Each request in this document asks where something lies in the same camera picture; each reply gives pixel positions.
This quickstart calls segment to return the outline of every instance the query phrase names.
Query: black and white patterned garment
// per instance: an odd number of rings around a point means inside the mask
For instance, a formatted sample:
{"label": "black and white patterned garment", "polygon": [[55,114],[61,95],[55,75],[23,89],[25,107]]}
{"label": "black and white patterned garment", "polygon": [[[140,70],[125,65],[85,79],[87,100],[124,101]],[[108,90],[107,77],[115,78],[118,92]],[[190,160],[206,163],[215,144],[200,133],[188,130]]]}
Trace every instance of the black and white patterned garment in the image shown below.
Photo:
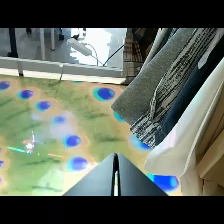
{"label": "black and white patterned garment", "polygon": [[197,28],[158,84],[150,108],[131,127],[139,140],[151,148],[155,145],[154,133],[172,106],[181,87],[215,37],[217,28]]}

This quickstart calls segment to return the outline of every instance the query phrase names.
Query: floor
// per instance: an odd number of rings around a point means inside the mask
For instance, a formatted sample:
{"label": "floor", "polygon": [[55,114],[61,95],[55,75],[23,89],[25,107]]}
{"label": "floor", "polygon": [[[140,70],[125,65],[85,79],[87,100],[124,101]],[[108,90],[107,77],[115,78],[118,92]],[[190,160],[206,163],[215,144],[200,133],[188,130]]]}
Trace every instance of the floor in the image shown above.
{"label": "floor", "polygon": [[62,195],[112,152],[181,195],[176,177],[144,170],[150,148],[111,110],[123,89],[0,75],[0,195]]}
{"label": "floor", "polygon": [[[126,35],[126,28],[87,28],[84,38],[82,28],[79,30],[79,41],[91,44],[102,63],[123,45]],[[55,51],[52,51],[51,31],[50,28],[45,28],[46,61],[96,65],[95,58],[82,55],[66,43],[67,39],[77,34],[78,28],[63,28],[63,32],[65,39],[59,41],[59,29],[55,28],[56,48]],[[32,28],[32,34],[28,35],[25,28],[16,28],[16,39],[20,58],[41,60],[39,29]],[[0,43],[0,56],[7,57],[7,53],[10,51],[8,28],[0,28]],[[106,66],[123,67],[123,48],[108,61]]]}

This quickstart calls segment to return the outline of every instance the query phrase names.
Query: gray floor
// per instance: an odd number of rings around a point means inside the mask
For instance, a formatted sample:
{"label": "gray floor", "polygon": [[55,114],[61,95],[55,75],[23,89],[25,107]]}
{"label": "gray floor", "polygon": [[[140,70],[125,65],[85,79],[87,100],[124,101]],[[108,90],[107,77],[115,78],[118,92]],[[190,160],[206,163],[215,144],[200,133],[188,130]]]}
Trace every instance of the gray floor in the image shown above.
{"label": "gray floor", "polygon": [[[55,51],[52,51],[51,31],[50,28],[45,28],[46,61],[96,65],[96,59],[82,55],[66,43],[67,39],[77,31],[77,28],[63,28],[65,39],[59,41],[59,29],[55,28]],[[126,28],[87,28],[83,40],[82,28],[80,28],[80,42],[91,44],[96,49],[98,59],[102,63],[123,45],[125,35]],[[16,28],[16,39],[20,58],[41,60],[39,29],[32,28],[32,34],[28,35],[25,28]],[[10,51],[8,28],[0,28],[0,43],[0,56],[6,57]],[[122,68],[122,61],[123,48],[109,60],[107,66]]]}

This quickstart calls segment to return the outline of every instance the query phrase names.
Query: dark blue garment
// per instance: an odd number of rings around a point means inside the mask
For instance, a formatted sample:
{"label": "dark blue garment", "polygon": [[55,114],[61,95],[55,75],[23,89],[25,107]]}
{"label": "dark blue garment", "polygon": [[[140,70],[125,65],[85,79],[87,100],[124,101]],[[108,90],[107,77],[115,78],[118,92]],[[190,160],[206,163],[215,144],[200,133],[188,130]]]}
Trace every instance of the dark blue garment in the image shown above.
{"label": "dark blue garment", "polygon": [[206,63],[200,69],[198,64],[188,77],[185,85],[175,99],[173,106],[165,115],[159,129],[155,133],[155,145],[159,145],[176,125],[191,100],[197,94],[208,76],[212,73],[218,63],[224,57],[224,37],[218,42],[210,53]]}

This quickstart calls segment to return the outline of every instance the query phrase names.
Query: white device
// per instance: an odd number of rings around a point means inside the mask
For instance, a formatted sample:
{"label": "white device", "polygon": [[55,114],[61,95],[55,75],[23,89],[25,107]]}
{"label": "white device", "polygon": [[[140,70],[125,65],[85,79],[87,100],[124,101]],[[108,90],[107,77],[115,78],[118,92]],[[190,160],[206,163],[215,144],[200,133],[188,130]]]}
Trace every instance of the white device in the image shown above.
{"label": "white device", "polygon": [[92,51],[85,47],[83,43],[79,43],[76,39],[70,38],[67,40],[67,44],[70,44],[75,50],[79,51],[80,53],[84,54],[85,56],[92,55]]}

